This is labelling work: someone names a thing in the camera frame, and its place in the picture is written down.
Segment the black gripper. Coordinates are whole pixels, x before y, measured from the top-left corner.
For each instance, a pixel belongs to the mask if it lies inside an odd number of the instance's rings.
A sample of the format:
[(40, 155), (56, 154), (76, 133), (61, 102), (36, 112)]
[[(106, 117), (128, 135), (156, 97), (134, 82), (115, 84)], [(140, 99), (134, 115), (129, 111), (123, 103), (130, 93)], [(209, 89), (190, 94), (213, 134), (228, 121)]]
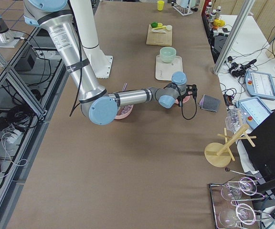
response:
[(197, 99), (197, 85), (195, 84), (192, 84), (192, 85), (189, 85), (187, 84), (186, 85), (186, 92), (183, 94), (183, 95), (180, 95), (178, 97), (178, 100), (179, 100), (179, 107), (183, 107), (183, 98), (186, 97), (186, 96), (190, 96), (191, 98), (193, 98), (194, 100)]

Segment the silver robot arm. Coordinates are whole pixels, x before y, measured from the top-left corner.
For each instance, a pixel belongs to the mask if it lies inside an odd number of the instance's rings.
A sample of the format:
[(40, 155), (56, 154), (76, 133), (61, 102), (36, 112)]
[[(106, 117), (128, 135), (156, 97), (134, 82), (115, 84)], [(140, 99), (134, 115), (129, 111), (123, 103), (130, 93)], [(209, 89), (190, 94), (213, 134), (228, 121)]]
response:
[(106, 73), (111, 59), (99, 47), (92, 4), (88, 0), (26, 0), (24, 18), (29, 25), (46, 30), (77, 86), (75, 100), (97, 125), (111, 123), (120, 107), (157, 101), (165, 108), (197, 97), (196, 85), (188, 85), (183, 72), (172, 75), (164, 88), (108, 93), (97, 78)]

